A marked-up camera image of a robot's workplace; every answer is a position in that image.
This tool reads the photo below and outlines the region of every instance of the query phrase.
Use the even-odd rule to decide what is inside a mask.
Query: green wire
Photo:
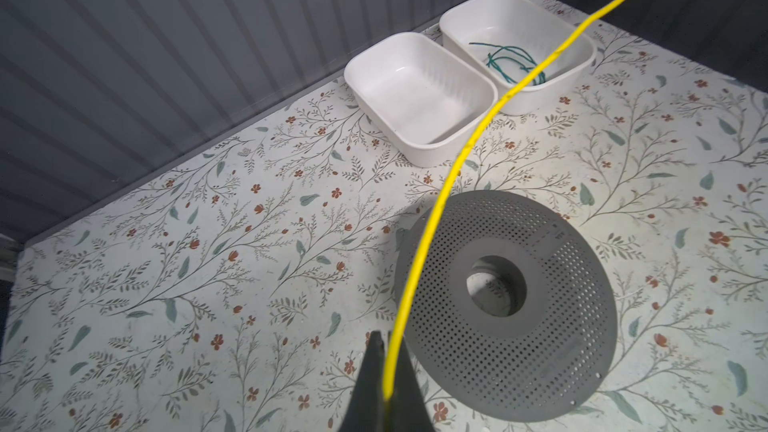
[[[513,78],[511,78],[510,76],[508,76],[504,72],[504,70],[502,70],[502,67],[497,63],[499,60],[511,60],[512,62],[514,62],[514,63],[516,63],[516,64],[518,64],[520,66],[520,70],[522,70],[523,72],[526,72],[526,73],[531,72],[536,67],[536,65],[538,65],[536,63],[536,61],[533,60],[533,57],[531,56],[531,54],[528,53],[522,47],[517,47],[517,46],[498,46],[498,45],[495,45],[493,43],[483,43],[483,42],[470,42],[469,45],[472,45],[472,46],[496,47],[497,50],[494,53],[489,53],[488,54],[488,62],[485,65],[488,66],[489,68],[493,68],[494,70],[496,70],[496,72],[502,74],[502,77],[504,77],[504,80],[506,80],[507,83],[515,83],[516,84],[517,81],[514,80]],[[521,59],[523,61],[530,62],[531,65],[527,66],[523,62],[521,62],[520,60],[515,59],[514,57],[511,57],[511,56],[498,56],[498,57],[496,57],[496,54],[501,53],[502,51],[513,53],[519,59]],[[536,79],[533,80],[532,84],[535,85],[535,86],[538,86],[538,85],[543,84],[546,81],[547,81],[546,75],[544,74],[544,72],[541,72],[541,73],[538,74]]]

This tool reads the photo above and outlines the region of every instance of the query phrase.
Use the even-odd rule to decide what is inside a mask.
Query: floral patterned surface
[[[456,192],[533,197],[584,234],[616,295],[614,364],[536,424],[475,413],[417,364],[428,412],[438,430],[768,430],[768,96],[590,34],[580,85],[497,118]],[[392,326],[398,245],[447,170],[410,166],[334,80],[27,248],[0,427],[338,428],[368,332]]]

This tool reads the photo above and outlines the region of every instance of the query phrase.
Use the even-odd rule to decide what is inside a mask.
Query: gray spool
[[[398,300],[428,214],[413,226],[398,257]],[[490,313],[468,291],[467,279],[478,270],[491,272],[508,291],[501,307],[484,307]],[[516,422],[566,414],[589,399],[608,373],[616,327],[608,277],[565,220],[508,192],[450,197],[406,340],[451,396]]]

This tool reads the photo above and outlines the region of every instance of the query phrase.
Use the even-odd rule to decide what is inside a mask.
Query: empty white bin
[[[456,158],[497,99],[490,80],[413,32],[352,59],[344,79],[360,108],[419,167]]]
[[[443,46],[489,77],[501,97],[514,84],[486,65],[492,48],[470,43],[521,47],[536,63],[541,63],[575,27],[529,0],[468,0],[442,15],[440,29]],[[521,115],[556,104],[557,98],[567,95],[579,75],[594,62],[595,53],[592,40],[580,36],[544,70],[546,81],[543,84],[525,87],[507,102],[502,112]],[[506,66],[504,72],[515,81],[526,75],[516,66]]]

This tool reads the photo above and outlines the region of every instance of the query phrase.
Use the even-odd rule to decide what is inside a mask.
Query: yellow cord
[[[384,363],[384,375],[382,378],[382,388],[384,391],[384,401],[389,405],[389,399],[392,398],[392,394],[395,391],[395,370],[397,369],[397,357],[400,351],[400,343],[402,342],[402,335],[406,331],[406,323],[408,322],[408,316],[411,313],[411,306],[413,305],[413,296],[416,294],[416,287],[418,286],[418,280],[422,275],[422,268],[427,258],[427,252],[429,251],[429,245],[432,244],[432,239],[435,237],[435,230],[440,223],[440,217],[442,211],[446,207],[446,201],[451,194],[453,183],[456,181],[458,172],[462,169],[464,161],[469,157],[472,148],[475,147],[475,143],[482,135],[488,124],[496,116],[498,111],[504,107],[511,98],[520,92],[523,87],[529,84],[533,79],[538,76],[540,72],[554,62],[564,50],[570,47],[570,45],[576,41],[576,39],[597,19],[601,18],[605,14],[611,12],[617,6],[619,6],[625,0],[613,0],[602,9],[598,10],[594,14],[587,17],[587,19],[581,23],[579,27],[574,30],[569,38],[563,42],[560,47],[556,49],[549,57],[547,57],[542,63],[538,64],[531,72],[529,72],[523,80],[516,86],[510,89],[509,92],[504,94],[496,105],[488,112],[485,118],[478,124],[477,129],[472,133],[472,136],[467,140],[462,152],[458,154],[458,157],[451,167],[451,171],[448,173],[446,183],[443,184],[440,190],[440,195],[437,196],[437,202],[432,207],[432,213],[429,215],[429,220],[424,227],[424,233],[421,240],[418,242],[418,248],[416,250],[416,256],[413,258],[413,264],[411,265],[411,271],[408,274],[408,282],[406,283],[405,290],[403,290],[402,298],[400,299],[400,306],[397,311],[397,318],[395,319],[395,328],[392,332],[392,336],[389,340],[389,349],[387,351],[386,362]]]

